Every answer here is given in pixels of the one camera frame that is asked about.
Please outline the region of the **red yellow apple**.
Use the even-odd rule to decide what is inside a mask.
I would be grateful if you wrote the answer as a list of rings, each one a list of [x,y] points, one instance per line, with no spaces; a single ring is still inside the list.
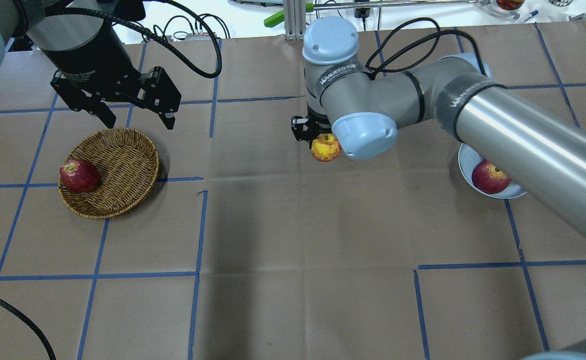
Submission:
[[[341,153],[342,147],[332,133],[322,133],[311,141],[311,155],[319,162],[331,162]]]

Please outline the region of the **woven wicker basket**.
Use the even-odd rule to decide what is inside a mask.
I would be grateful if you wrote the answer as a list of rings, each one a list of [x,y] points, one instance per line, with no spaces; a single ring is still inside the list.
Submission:
[[[93,164],[99,184],[87,193],[73,192],[59,180],[62,202],[74,214],[88,219],[122,215],[142,203],[160,171],[160,155],[150,137],[127,127],[103,129],[81,141],[68,160]]]

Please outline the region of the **dark red apple in basket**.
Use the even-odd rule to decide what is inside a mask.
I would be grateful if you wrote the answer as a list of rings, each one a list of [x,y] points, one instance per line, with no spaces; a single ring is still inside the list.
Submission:
[[[87,193],[97,188],[100,182],[98,169],[84,159],[70,159],[59,169],[63,186],[75,193]]]

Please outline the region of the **light blue plate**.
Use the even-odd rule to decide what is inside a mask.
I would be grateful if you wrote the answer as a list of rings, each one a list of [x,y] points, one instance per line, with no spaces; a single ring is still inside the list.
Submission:
[[[522,186],[465,143],[460,146],[458,163],[464,180],[480,194],[495,199],[515,199],[527,194]]]

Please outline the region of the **red apple on plate back-left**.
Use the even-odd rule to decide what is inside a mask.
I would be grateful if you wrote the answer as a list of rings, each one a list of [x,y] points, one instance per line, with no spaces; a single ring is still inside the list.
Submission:
[[[477,189],[490,195],[505,191],[512,182],[512,178],[486,159],[475,166],[471,174],[471,180]]]

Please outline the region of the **blue white pen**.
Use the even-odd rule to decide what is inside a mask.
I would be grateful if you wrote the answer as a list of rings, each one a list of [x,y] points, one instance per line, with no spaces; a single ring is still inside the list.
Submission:
[[[539,10],[536,9],[536,10],[531,11],[530,13],[522,15],[514,23],[515,24],[531,23],[531,22],[536,21],[538,16],[539,16]]]

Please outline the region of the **aluminium frame post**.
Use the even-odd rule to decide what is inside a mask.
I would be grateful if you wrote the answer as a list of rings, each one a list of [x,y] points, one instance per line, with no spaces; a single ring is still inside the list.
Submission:
[[[306,32],[306,0],[284,0],[284,39],[302,41]]]

